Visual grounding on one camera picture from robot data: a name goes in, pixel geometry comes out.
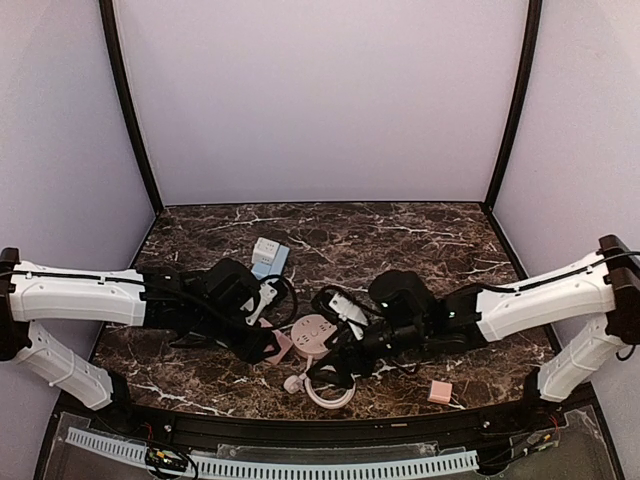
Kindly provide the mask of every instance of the black marble tabletop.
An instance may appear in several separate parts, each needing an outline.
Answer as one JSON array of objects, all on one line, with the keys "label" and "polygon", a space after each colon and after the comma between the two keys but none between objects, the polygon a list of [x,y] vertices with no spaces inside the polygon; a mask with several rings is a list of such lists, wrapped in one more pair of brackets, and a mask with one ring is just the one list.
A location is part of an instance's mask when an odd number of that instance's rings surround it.
[{"label": "black marble tabletop", "polygon": [[[299,315],[322,286],[339,285],[366,299],[369,283],[396,268],[414,270],[436,294],[469,282],[517,280],[477,204],[321,203],[186,206],[166,209],[137,266],[207,269],[229,256],[250,266],[258,237],[291,248],[285,275],[300,298]],[[274,313],[286,315],[288,302]],[[203,415],[264,419],[360,419],[440,413],[427,402],[431,380],[451,382],[466,408],[516,400],[527,373],[552,357],[542,329],[515,334],[462,355],[380,361],[358,379],[353,400],[324,410],[282,385],[304,363],[289,352],[277,366],[248,365],[222,348],[172,349],[170,332],[109,325],[94,361],[124,375],[139,405]],[[404,370],[417,372],[410,375]]]}]

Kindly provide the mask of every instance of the white wall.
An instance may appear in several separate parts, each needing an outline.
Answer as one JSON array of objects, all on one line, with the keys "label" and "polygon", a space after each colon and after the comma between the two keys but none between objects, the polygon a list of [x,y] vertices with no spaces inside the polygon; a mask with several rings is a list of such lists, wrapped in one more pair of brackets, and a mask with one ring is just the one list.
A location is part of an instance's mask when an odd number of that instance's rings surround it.
[{"label": "white wall", "polygon": [[[97,1],[0,2],[0,112],[0,248],[43,264],[127,267],[153,213]],[[50,324],[85,356],[97,327]],[[27,480],[58,391],[10,364],[0,387],[0,479]]]},{"label": "white wall", "polygon": [[481,200],[526,0],[118,0],[167,204]]},{"label": "white wall", "polygon": [[[640,3],[545,2],[496,214],[530,274],[616,233],[640,249]],[[566,343],[583,319],[558,326]],[[640,478],[640,355],[593,377],[623,468]]]}]

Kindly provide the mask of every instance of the pink round object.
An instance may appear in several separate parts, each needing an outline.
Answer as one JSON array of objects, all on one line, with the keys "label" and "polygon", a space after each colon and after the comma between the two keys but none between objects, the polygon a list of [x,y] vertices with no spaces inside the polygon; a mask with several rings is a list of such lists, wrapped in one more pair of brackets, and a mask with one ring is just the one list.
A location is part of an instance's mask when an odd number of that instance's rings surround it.
[{"label": "pink round object", "polygon": [[322,315],[306,315],[296,321],[291,328],[293,347],[301,357],[312,356],[318,360],[329,353],[324,342],[335,331],[335,325],[328,322]]}]

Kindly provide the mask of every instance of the white cube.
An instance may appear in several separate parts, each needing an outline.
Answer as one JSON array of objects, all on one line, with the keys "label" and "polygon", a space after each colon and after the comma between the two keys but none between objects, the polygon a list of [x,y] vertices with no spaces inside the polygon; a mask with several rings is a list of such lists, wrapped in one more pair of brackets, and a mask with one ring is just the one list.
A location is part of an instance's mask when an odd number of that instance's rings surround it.
[{"label": "white cube", "polygon": [[278,242],[260,237],[256,242],[256,246],[253,247],[251,263],[264,263],[265,265],[271,265],[273,260],[276,258],[278,248],[280,248],[280,244]]}]

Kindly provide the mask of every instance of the white vent strip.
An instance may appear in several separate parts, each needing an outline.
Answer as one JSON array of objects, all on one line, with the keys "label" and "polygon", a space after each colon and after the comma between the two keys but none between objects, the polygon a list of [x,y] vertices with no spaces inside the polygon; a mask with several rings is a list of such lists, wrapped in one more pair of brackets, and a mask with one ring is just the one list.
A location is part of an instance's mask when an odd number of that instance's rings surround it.
[{"label": "white vent strip", "polygon": [[[69,428],[67,443],[134,467],[146,468],[146,446],[77,428]],[[238,462],[191,455],[203,479],[256,480],[417,480],[478,469],[475,451],[415,460],[352,465],[293,465]],[[191,467],[188,474],[193,475]]]}]

